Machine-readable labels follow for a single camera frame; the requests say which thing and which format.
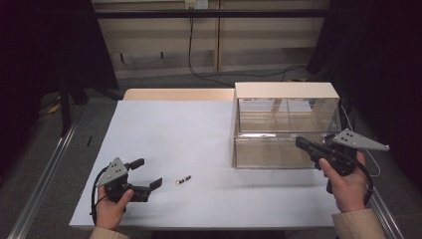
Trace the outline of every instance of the acrylic box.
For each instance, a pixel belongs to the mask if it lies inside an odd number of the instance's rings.
[[[236,168],[311,168],[295,137],[322,142],[341,131],[338,94],[330,83],[236,83],[233,162]]]

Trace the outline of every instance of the human hand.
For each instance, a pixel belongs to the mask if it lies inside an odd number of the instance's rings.
[[[106,197],[106,189],[99,187],[99,199],[105,197],[97,204],[97,227],[115,231],[123,217],[123,210],[133,196],[133,190],[127,190],[118,203]]]
[[[361,152],[357,153],[356,159],[365,165],[365,158]],[[363,198],[366,192],[366,176],[358,167],[354,169],[352,174],[340,176],[326,159],[321,158],[319,165],[324,175],[331,182],[332,194],[340,212],[365,209]]]

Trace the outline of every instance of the white table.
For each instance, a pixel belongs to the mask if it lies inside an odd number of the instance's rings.
[[[146,186],[163,178],[148,202],[127,205],[121,226],[180,230],[332,226],[331,214],[338,211],[320,171],[231,168],[232,99],[233,90],[127,92],[117,105],[70,225],[94,226],[90,216],[94,179],[119,156],[123,162],[145,158],[144,166],[129,172],[133,185]],[[192,179],[174,183],[187,175]]]

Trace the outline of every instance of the gray floor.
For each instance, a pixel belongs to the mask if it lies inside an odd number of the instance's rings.
[[[241,72],[242,74],[265,75],[278,70],[258,70]],[[303,69],[291,71],[285,79],[305,78]],[[213,78],[227,84],[239,81],[280,81],[282,75],[254,78],[226,75]],[[130,88],[224,88],[225,86],[203,81],[191,75],[166,77],[144,76],[119,80],[121,93]],[[80,193],[85,187],[92,166],[100,151],[112,118],[116,102],[87,90],[90,101],[86,106],[72,106],[73,115],[82,114],[73,139],[57,170],[44,201],[28,231],[27,238],[89,238],[90,232],[69,227]],[[51,96],[45,96],[47,102]],[[17,158],[17,164],[0,187],[0,238],[6,238],[12,229],[22,208],[25,206],[35,184],[39,180],[48,160],[59,141],[61,133],[60,112],[44,115],[41,112],[34,132],[25,149]],[[355,130],[371,138],[376,135],[370,131],[358,109],[351,116],[356,121]],[[381,175],[374,178],[382,198],[387,203],[406,238],[422,238],[422,195],[411,181],[396,166],[388,152],[374,152],[381,168]],[[372,174],[377,169],[371,160],[368,167]],[[150,232],[127,229],[124,231],[133,238],[150,238]],[[299,238],[334,238],[332,228],[288,231],[292,239]]]

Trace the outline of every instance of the metal rail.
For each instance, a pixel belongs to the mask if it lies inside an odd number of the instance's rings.
[[[28,234],[32,222],[34,221],[37,212],[43,203],[47,190],[49,189],[56,171],[59,168],[60,162],[65,155],[66,149],[72,140],[75,129],[78,125],[78,122],[81,120],[82,115],[83,112],[77,116],[77,119],[72,124],[71,128],[68,130],[65,136],[60,138],[59,143],[56,146],[56,149],[53,152],[53,155],[51,156],[50,161],[48,162],[47,167],[43,172],[43,175],[41,176],[37,186],[31,194],[30,199],[27,201],[24,209],[16,220],[12,231],[7,237],[8,239],[23,239]]]
[[[379,222],[384,228],[385,234],[389,239],[404,239],[404,234],[401,232],[397,222],[394,220],[390,210],[388,209],[385,202],[382,200],[376,188],[373,188],[372,198],[370,199],[370,205],[375,211]]]

